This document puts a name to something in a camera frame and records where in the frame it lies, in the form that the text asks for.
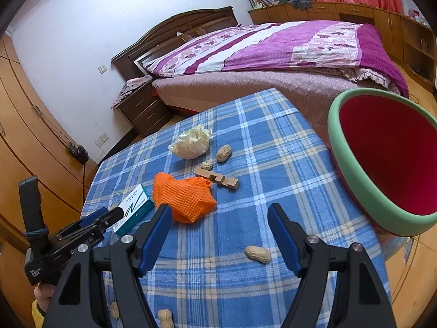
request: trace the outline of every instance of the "yellow sleeve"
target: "yellow sleeve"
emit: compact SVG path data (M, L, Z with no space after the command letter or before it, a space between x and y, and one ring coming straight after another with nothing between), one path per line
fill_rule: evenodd
M36 300L32 302L32 317L35 321L35 328L42 328L42 324L44 323L44 317L39 312L38 307L36 306Z

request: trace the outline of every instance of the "wooden headboard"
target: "wooden headboard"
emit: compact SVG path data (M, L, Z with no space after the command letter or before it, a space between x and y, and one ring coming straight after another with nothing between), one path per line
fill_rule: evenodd
M113 57L111 63L125 80L144 76L134 63L138 58L143 61L156 59L192 38L236 25L237 19L231 6L179 13L154 26L137 42Z

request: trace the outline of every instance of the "peanut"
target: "peanut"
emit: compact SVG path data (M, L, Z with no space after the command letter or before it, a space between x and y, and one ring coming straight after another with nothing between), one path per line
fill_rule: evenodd
M111 316L114 317L115 319L120 318L119 305L117 305L116 302L111 303L110 312L111 312Z
M211 170L212 169L212 160L210 159L210 160L204 161L202 164L200 164L200 167L202 169L205 169L205 170Z
M272 255L266 248L249 245L248 247L244 248L244 253L248 258L256 260L262 264L268 264L272 260Z
M161 328L174 328L173 315L170 310L159 310L158 318L161 321Z
M231 148L231 146L230 146L229 144L225 144L224 146L222 146L222 147L218 150L218 152L217 152L215 158L217 159L217 161L218 161L219 163L223 163L223 162L225 162L225 161L229 158L229 156L230 156L231 154L232 154L232 148Z

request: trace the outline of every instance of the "hand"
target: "hand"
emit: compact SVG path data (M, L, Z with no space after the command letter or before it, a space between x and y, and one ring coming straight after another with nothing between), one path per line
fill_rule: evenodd
M44 312L47 312L47 309L49 308L49 303L51 298L53 297L53 294L55 293L55 288L56 287L52 284L40 282L33 291L38 306Z

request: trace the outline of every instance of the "orange foam net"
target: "orange foam net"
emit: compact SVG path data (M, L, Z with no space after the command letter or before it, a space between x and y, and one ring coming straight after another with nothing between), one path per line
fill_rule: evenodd
M157 208L162 203L170 205L174 220L194 223L217 204L211 195L211 185L210 180L202 177L176 180L169 174L159 173L155 176L152 197Z

